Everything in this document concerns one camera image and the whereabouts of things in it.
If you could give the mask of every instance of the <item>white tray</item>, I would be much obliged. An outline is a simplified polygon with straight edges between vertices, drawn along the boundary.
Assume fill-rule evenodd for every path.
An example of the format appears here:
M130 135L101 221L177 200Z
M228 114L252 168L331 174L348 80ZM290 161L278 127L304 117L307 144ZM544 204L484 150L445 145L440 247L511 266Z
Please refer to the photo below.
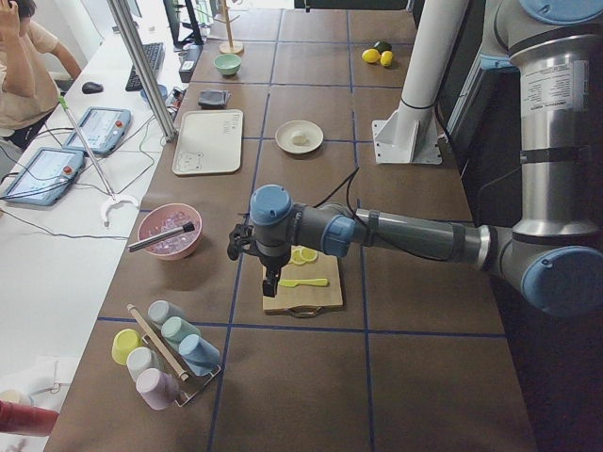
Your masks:
M189 111L171 170L179 176L234 172L241 166L242 138L241 110Z

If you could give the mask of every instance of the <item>brown table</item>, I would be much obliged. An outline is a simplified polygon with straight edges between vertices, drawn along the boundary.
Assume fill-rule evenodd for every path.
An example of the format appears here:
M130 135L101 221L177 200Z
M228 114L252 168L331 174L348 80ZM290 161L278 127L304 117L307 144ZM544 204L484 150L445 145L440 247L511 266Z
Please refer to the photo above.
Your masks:
M471 220L449 153L439 167L375 163L370 124L398 105L411 15L251 10L233 33L245 45L241 70L222 78L212 66L220 42L210 41L180 116L197 108L202 89L229 89L228 107L244 112L241 169L177 177L175 145L165 147L139 222L163 203L189 203L204 218L203 241L175 262L123 254L46 450L535 450L485 275L354 245L340 260L345 309L302 320L265 315L259 262L226 256L255 188L280 184L312 204L356 166L351 195L363 207ZM375 40L393 43L391 68L360 58ZM325 142L293 158L274 133L298 119L317 123ZM224 368L193 402L163 412L145 405L110 358L113 335L136 327L126 304L145 312L156 299L186 311L221 350Z

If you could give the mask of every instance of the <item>beige shirt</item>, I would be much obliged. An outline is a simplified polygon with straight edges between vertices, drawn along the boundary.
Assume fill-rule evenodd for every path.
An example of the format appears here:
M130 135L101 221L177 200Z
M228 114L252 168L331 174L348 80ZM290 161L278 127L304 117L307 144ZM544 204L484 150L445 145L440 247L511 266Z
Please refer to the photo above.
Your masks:
M36 90L33 97L22 97L0 90L0 127L22 129L39 121L57 106L58 88L44 66L41 54L55 49L58 39L41 25L31 21L27 34L22 37L25 51L29 55ZM5 44L0 41L0 87L7 76L7 54Z

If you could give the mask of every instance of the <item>green bowl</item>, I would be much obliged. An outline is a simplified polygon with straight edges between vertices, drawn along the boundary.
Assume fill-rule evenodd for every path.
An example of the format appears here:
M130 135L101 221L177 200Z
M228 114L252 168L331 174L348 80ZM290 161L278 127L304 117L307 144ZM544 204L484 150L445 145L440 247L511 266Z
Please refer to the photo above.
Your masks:
M216 56L214 66L222 75L235 75L241 67L241 57L235 54Z

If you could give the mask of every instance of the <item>computer mouse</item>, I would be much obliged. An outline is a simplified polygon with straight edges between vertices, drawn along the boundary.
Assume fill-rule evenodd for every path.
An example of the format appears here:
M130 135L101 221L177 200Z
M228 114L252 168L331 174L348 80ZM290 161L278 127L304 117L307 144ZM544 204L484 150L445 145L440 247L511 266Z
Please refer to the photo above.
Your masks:
M82 92L84 94L93 94L95 92L101 92L103 90L103 85L96 82L86 82L82 85Z

